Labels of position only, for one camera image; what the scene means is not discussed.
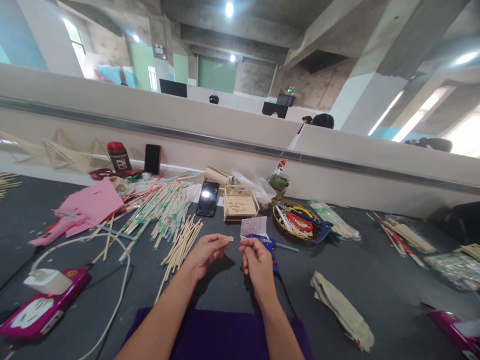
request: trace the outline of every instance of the phone screen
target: phone screen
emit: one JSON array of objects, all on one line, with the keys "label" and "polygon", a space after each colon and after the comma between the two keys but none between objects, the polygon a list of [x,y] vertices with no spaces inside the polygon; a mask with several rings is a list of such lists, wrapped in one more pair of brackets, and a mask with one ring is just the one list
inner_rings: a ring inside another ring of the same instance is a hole
[{"label": "phone screen", "polygon": [[220,185],[216,182],[205,181],[201,187],[200,199],[196,207],[199,216],[213,217],[217,209],[217,195]]}]

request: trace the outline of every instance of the forearm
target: forearm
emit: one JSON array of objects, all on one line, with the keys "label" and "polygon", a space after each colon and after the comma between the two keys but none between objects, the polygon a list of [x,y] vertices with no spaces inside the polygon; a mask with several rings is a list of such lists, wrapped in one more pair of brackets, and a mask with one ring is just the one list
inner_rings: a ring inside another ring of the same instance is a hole
[{"label": "forearm", "polygon": [[304,359],[294,331],[276,294],[260,303],[260,308],[270,359]]},{"label": "forearm", "polygon": [[197,281],[180,268],[115,360],[167,360]]}]

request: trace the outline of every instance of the red bottle cap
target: red bottle cap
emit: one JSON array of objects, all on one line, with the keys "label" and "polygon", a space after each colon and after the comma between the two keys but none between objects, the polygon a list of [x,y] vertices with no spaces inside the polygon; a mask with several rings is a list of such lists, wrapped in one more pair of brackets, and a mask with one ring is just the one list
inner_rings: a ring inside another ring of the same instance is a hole
[{"label": "red bottle cap", "polygon": [[121,151],[121,150],[125,149],[124,144],[122,142],[119,142],[119,141],[109,142],[106,145],[106,148],[107,148],[107,150],[113,151],[113,152],[117,152],[117,151]]}]

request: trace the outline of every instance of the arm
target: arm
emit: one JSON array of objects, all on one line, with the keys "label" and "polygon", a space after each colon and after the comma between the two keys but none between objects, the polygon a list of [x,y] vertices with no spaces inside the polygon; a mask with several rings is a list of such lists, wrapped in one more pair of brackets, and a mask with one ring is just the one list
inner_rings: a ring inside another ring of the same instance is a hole
[{"label": "arm", "polygon": [[115,357],[115,360],[167,360],[197,282],[208,266],[222,258],[230,243],[221,234],[206,235],[186,258],[148,316]]},{"label": "arm", "polygon": [[245,275],[250,275],[255,297],[260,305],[270,359],[304,359],[277,297],[272,255],[258,239],[243,239],[241,245],[239,250],[245,253],[243,271]]}]

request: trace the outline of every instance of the black monitor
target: black monitor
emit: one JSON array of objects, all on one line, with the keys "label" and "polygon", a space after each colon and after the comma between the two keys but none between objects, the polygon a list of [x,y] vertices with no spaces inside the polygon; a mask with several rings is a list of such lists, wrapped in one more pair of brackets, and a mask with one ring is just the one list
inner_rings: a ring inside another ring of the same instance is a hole
[{"label": "black monitor", "polygon": [[294,104],[295,96],[280,94],[276,99],[278,105],[285,105],[291,107]]},{"label": "black monitor", "polygon": [[285,119],[288,109],[288,106],[265,101],[263,103],[263,109],[261,110],[261,113],[268,116],[272,116],[273,113],[277,113],[279,118]]},{"label": "black monitor", "polygon": [[169,94],[179,96],[181,98],[186,98],[187,84],[160,79],[160,91],[162,94]]}]

